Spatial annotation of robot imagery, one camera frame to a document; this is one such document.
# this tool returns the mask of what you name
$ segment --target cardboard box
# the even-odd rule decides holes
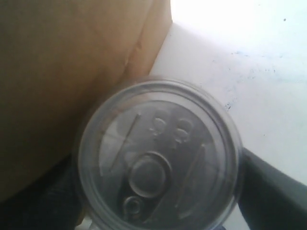
[[[97,98],[149,73],[169,0],[5,1],[0,7],[0,201],[71,153]]]

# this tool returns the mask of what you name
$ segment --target white surface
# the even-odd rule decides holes
[[[307,184],[307,1],[173,0],[152,74],[190,81],[230,113],[245,147]],[[248,230],[238,208],[227,230]]]

